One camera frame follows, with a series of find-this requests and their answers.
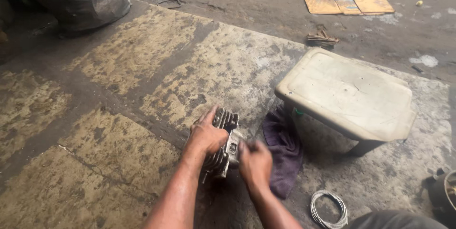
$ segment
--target white wire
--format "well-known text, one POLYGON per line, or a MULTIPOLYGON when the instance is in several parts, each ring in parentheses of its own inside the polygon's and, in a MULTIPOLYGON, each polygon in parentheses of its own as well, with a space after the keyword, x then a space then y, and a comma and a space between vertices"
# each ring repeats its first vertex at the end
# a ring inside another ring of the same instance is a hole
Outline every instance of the white wire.
POLYGON ((314 193, 312 195, 311 213, 312 213, 312 217, 315 220, 315 222, 321 224, 322 227, 327 228, 327 229, 341 229, 346 224, 348 224, 348 212, 347 212, 347 208, 345 207, 345 204, 343 203, 342 199, 340 199, 339 196, 333 194, 330 191, 321 190, 321 191, 317 191, 316 193, 314 193), (326 221, 323 221, 316 212, 315 201, 318 198, 322 197, 323 195, 329 196, 331 199, 333 199, 335 202, 337 202, 337 204, 339 205, 339 207, 341 209, 341 218, 335 224, 331 224, 326 221))

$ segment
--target hand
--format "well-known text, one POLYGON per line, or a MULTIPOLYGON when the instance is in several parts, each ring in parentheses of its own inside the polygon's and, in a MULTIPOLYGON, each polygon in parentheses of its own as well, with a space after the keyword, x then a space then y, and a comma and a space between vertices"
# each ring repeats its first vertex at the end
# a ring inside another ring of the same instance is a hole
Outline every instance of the hand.
POLYGON ((250 194, 262 189, 269 190, 272 155, 265 144, 256 140, 239 144, 239 172, 250 194))
POLYGON ((214 154, 228 140, 228 132, 212 126, 218 105, 214 105, 208 112, 190 127, 190 137, 185 144, 184 153, 202 153, 204 156, 214 154))

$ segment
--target purple cloth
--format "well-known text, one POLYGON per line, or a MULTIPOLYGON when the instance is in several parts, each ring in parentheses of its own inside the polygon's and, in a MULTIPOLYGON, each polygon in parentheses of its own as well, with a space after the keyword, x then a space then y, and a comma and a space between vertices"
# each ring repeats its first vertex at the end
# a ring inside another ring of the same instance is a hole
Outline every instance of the purple cloth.
POLYGON ((263 133, 272 153, 271 191, 286 199, 302 166, 303 146, 291 115, 282 105, 266 115, 263 133))

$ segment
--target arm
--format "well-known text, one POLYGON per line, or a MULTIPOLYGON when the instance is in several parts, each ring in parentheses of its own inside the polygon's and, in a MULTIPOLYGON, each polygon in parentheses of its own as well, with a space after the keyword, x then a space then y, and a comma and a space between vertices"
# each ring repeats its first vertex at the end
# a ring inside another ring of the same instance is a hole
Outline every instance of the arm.
POLYGON ((239 172, 247 185, 248 193, 266 229, 302 229, 269 188, 272 156, 260 141, 240 144, 239 172))
POLYGON ((226 130, 212 126, 216 110, 214 106, 191 126, 177 171, 145 221, 144 229, 193 228, 198 178, 204 158, 219 150, 228 139, 226 130))

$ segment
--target forearm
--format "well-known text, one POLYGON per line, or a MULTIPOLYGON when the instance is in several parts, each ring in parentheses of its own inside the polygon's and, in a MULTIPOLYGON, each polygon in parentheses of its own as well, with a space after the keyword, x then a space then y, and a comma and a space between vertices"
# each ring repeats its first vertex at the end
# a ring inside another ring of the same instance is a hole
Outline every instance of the forearm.
POLYGON ((176 173, 152 209, 144 229, 193 228, 198 178, 204 153, 184 150, 176 173))
POLYGON ((265 229, 302 229, 299 222, 272 194, 269 186, 250 187, 249 194, 265 229))

